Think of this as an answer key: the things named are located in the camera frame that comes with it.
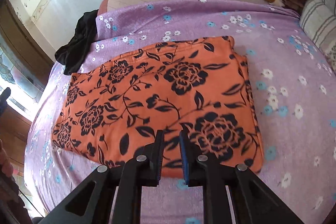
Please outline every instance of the black garment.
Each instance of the black garment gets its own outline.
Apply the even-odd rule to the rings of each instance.
[[[65,65],[64,75],[77,72],[89,52],[97,34],[97,13],[98,10],[84,13],[77,22],[73,38],[55,53],[57,62]]]

